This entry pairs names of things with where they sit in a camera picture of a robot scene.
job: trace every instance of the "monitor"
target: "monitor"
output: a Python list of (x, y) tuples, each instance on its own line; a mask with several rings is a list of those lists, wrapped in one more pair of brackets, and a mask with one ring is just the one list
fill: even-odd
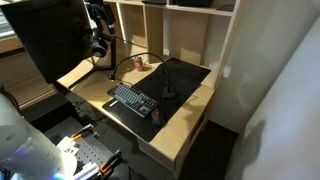
[(83, 0), (29, 0), (1, 9), (48, 83), (92, 55)]

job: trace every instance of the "desk surface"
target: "desk surface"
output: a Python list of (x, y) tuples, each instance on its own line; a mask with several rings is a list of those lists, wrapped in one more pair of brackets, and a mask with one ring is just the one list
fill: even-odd
[[(138, 72), (134, 69), (134, 65), (130, 60), (125, 61), (121, 66), (119, 66), (116, 77), (122, 81), (135, 84), (153, 72), (157, 65), (159, 64), (145, 63), (144, 71)], [(60, 78), (58, 82), (63, 86), (68, 87), (83, 74), (90, 71), (92, 67), (93, 66), (89, 61), (84, 60), (73, 71)], [(107, 95), (107, 91), (119, 83), (119, 81), (112, 82), (108, 79), (107, 74), (111, 73), (112, 71), (95, 72), (71, 89), (71, 91), (86, 100), (100, 112), (126, 128), (128, 131), (132, 132), (129, 128), (127, 128), (124, 124), (122, 124), (119, 120), (102, 108), (106, 102), (112, 99), (112, 97)], [(207, 78), (202, 82), (202, 85), (174, 114), (174, 116), (168, 121), (167, 125), (159, 131), (159, 133), (151, 142), (149, 142), (151, 146), (172, 160), (177, 157), (180, 149), (182, 148), (186, 139), (193, 132), (198, 120), (202, 116), (211, 97), (213, 96), (214, 90), (212, 87), (208, 86), (208, 84), (210, 84), (211, 76), (212, 73), (207, 76)]]

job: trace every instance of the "mouse pad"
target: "mouse pad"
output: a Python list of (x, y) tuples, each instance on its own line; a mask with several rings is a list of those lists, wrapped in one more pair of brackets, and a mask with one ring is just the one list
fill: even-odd
[[(167, 122), (177, 112), (210, 73), (208, 69), (176, 58), (169, 59), (166, 65), (170, 72), (171, 88), (178, 92), (177, 98), (172, 100), (161, 98), (162, 90), (168, 84), (168, 74), (163, 64), (159, 65), (153, 73), (134, 85), (134, 87), (140, 89), (145, 95), (158, 101), (160, 118), (164, 122)], [(104, 104), (103, 109), (120, 120), (141, 139), (150, 142), (160, 131), (161, 127), (152, 124), (151, 113), (145, 118), (142, 118), (119, 102), (110, 106), (115, 101), (116, 100), (113, 99)]]

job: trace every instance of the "black keyboard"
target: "black keyboard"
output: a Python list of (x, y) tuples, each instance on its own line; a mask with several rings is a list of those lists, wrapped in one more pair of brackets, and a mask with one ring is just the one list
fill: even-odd
[(158, 104), (158, 102), (144, 95), (140, 90), (123, 83), (114, 86), (108, 91), (108, 94), (143, 118)]

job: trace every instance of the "wooden desk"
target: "wooden desk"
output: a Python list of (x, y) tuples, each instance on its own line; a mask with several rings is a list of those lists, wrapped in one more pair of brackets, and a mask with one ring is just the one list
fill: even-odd
[[(122, 81), (134, 84), (153, 72), (157, 65), (159, 64), (145, 63), (145, 71), (138, 72), (134, 69), (132, 61), (129, 60), (119, 66), (116, 77)], [(68, 87), (91, 68), (92, 64), (84, 60), (77, 68), (59, 79), (58, 82)], [(148, 143), (139, 137), (137, 138), (140, 149), (172, 171), (176, 177), (179, 176), (185, 156), (199, 131), (206, 125), (207, 118), (205, 111), (214, 93), (213, 88), (206, 85), (210, 83), (211, 76), (212, 73), (208, 75), (202, 82), (202, 85), (190, 96), (151, 142)], [(117, 83), (117, 81), (111, 82), (108, 80), (104, 72), (96, 72), (75, 86), (71, 91), (132, 132), (102, 108), (102, 105), (112, 99), (112, 97), (107, 95), (107, 91)]]

